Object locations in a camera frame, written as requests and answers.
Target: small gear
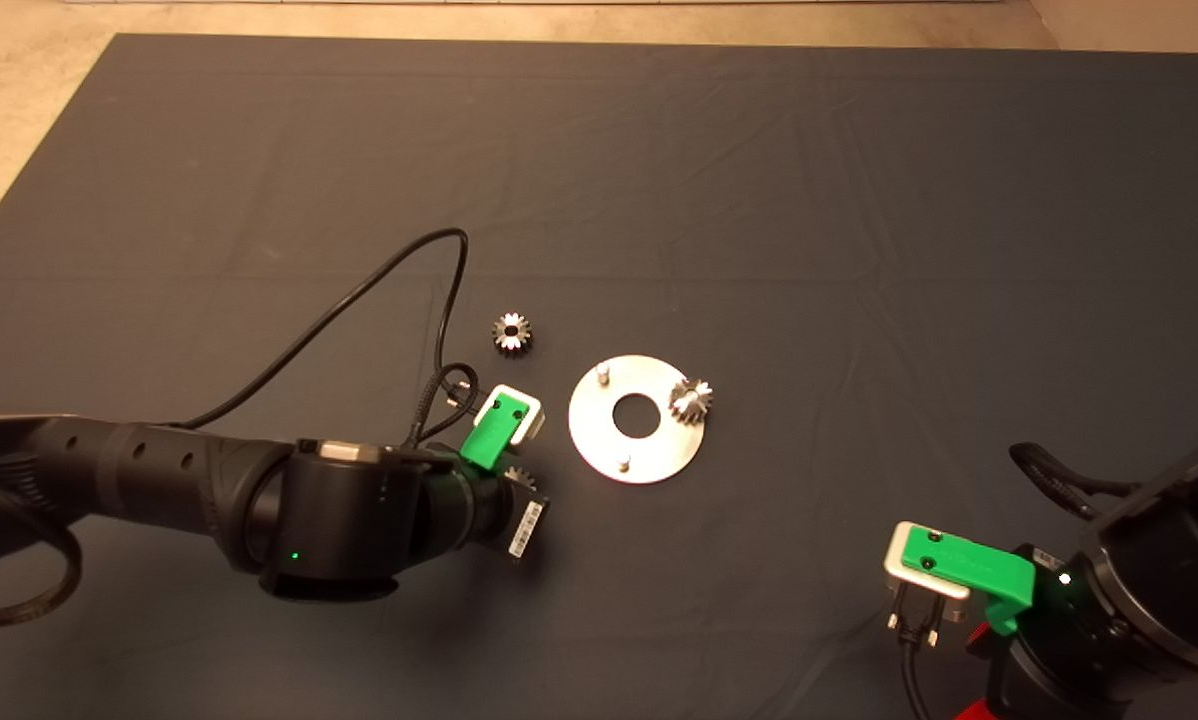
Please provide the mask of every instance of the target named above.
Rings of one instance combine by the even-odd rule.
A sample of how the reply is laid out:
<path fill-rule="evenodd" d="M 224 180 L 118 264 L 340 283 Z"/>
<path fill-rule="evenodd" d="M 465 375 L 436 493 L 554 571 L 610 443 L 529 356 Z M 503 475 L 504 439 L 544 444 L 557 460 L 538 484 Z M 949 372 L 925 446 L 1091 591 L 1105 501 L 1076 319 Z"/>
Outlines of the small gear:
<path fill-rule="evenodd" d="M 532 345 L 532 323 L 518 313 L 507 313 L 494 323 L 494 345 L 502 355 L 522 355 Z"/>
<path fill-rule="evenodd" d="M 714 391 L 701 379 L 683 379 L 671 391 L 671 415 L 680 423 L 698 424 L 710 411 Z"/>
<path fill-rule="evenodd" d="M 527 470 L 525 468 L 516 468 L 516 466 L 512 465 L 509 466 L 509 468 L 506 470 L 506 473 L 503 473 L 502 476 L 507 480 L 521 484 L 521 486 L 536 489 L 536 479 L 532 478 L 532 474 L 527 473 Z"/>

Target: red part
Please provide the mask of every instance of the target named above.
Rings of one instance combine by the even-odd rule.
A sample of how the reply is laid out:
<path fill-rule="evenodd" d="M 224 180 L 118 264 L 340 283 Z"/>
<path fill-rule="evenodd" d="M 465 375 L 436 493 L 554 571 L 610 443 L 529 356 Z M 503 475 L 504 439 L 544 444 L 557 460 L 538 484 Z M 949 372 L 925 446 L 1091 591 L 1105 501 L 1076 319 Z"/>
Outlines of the red part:
<path fill-rule="evenodd" d="M 978 625 L 978 629 L 973 630 L 973 633 L 968 635 L 968 642 L 964 643 L 964 647 L 975 646 L 980 639 L 986 637 L 986 633 L 991 633 L 990 623 Z"/>
<path fill-rule="evenodd" d="M 982 623 L 973 630 L 973 634 L 968 635 L 964 651 L 968 651 L 972 657 L 990 660 L 996 654 L 996 645 L 998 645 L 998 635 L 992 633 L 987 623 Z"/>
<path fill-rule="evenodd" d="M 969 704 L 968 710 L 961 712 L 955 720 L 998 720 L 998 716 L 986 706 L 986 698 L 982 698 Z"/>

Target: barcode label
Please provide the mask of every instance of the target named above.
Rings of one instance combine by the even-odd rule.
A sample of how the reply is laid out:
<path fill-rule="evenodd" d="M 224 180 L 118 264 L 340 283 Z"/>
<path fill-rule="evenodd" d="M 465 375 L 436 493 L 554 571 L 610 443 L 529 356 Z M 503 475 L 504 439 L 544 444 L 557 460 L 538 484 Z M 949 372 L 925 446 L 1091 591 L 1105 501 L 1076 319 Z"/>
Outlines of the barcode label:
<path fill-rule="evenodd" d="M 536 520 L 540 518 L 543 507 L 540 502 L 527 503 L 527 510 L 520 519 L 520 527 L 515 530 L 515 539 L 512 539 L 512 547 L 509 547 L 513 556 L 524 557 L 524 547 L 527 547 L 527 541 L 532 537 L 532 530 L 536 528 Z"/>

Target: table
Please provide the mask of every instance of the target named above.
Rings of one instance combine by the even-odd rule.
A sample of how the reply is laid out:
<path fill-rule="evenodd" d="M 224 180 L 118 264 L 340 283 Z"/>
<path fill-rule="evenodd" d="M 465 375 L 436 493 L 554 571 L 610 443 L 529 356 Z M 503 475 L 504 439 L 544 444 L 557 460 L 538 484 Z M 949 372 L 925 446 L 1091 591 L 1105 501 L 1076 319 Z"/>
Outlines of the table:
<path fill-rule="evenodd" d="M 0 630 L 0 716 L 904 716 L 897 520 L 1065 553 L 1011 442 L 1117 479 L 1198 442 L 1198 55 L 120 36 L 0 205 L 0 411 L 193 415 L 449 224 L 449 356 L 547 407 L 536 561 L 289 605 L 205 538 L 84 520 L 78 594 Z M 401 437 L 449 264 L 214 429 Z M 718 392 L 649 488 L 565 428 L 627 352 Z M 982 684 L 957 646 L 920 666 L 940 714 Z"/>

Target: metal disc with hole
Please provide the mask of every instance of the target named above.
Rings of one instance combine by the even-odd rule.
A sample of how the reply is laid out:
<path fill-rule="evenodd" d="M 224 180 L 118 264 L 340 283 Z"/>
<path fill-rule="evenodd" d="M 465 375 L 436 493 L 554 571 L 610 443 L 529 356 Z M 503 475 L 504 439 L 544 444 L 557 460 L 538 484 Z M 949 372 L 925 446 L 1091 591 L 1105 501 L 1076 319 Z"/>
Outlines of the metal disc with hole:
<path fill-rule="evenodd" d="M 573 444 L 592 468 L 623 483 L 658 483 L 678 473 L 692 461 L 704 434 L 704 423 L 683 424 L 671 415 L 668 395 L 680 381 L 683 373 L 646 355 L 622 355 L 594 365 L 568 404 Z M 651 436 L 633 438 L 617 428 L 612 413 L 628 395 L 649 398 L 657 406 L 660 424 Z"/>

